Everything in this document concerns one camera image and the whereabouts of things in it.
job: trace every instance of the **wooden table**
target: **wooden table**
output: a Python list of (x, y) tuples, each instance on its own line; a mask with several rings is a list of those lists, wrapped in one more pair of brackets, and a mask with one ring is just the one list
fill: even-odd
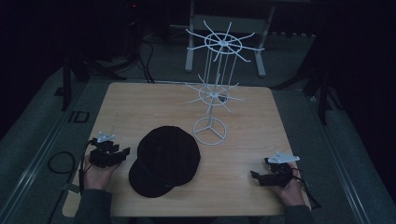
[[(136, 159), (140, 140), (151, 130), (178, 126), (192, 133), (194, 123), (206, 116), (207, 105), (198, 92), (186, 85), (113, 83), (92, 129), (114, 133), (120, 148), (131, 154), (114, 173), (108, 191), (113, 193), (111, 214), (114, 217), (200, 217), (200, 216), (270, 216), (283, 214), (283, 205), (273, 192), (260, 187), (250, 170), (260, 174), (270, 171), (262, 160), (277, 151), (291, 154), (288, 138), (271, 91), (260, 87), (235, 87), (228, 112), (217, 106), (213, 115), (227, 127), (227, 136), (216, 146), (198, 142), (201, 162), (188, 184), (176, 187), (160, 198), (137, 194), (129, 184), (128, 173)], [(63, 213), (73, 217), (80, 196), (69, 192)]]

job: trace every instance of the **person's arm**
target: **person's arm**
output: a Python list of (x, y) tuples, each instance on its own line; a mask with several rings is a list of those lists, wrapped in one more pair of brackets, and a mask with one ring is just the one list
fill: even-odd
[(106, 192), (113, 172), (120, 165), (99, 168), (90, 164), (90, 156), (85, 157), (84, 191), (73, 223), (110, 224), (111, 193)]
[[(298, 171), (292, 165), (293, 174), (297, 176)], [(286, 224), (315, 224), (309, 207), (305, 205), (300, 183), (293, 178), (285, 188), (279, 186), (268, 187), (286, 205), (285, 223)]]

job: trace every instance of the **cap brim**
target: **cap brim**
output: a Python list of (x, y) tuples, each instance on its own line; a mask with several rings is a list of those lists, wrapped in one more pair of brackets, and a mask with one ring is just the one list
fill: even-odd
[(129, 183), (134, 191), (148, 198), (161, 197), (173, 188), (148, 174), (139, 159), (136, 159), (129, 171)]

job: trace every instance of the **black cap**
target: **black cap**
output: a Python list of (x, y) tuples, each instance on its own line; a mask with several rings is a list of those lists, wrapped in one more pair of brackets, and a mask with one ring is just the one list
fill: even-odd
[(162, 126), (139, 143), (129, 183), (140, 195), (157, 198), (192, 180), (201, 155), (195, 139), (182, 129)]

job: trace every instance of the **sleeve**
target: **sleeve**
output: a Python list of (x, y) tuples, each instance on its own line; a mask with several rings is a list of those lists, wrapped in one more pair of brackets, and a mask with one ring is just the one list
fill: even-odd
[(316, 224), (312, 217), (309, 207), (305, 205), (294, 205), (286, 207), (285, 210), (286, 224)]
[(73, 223), (110, 224), (111, 198), (111, 193), (104, 190), (84, 190)]

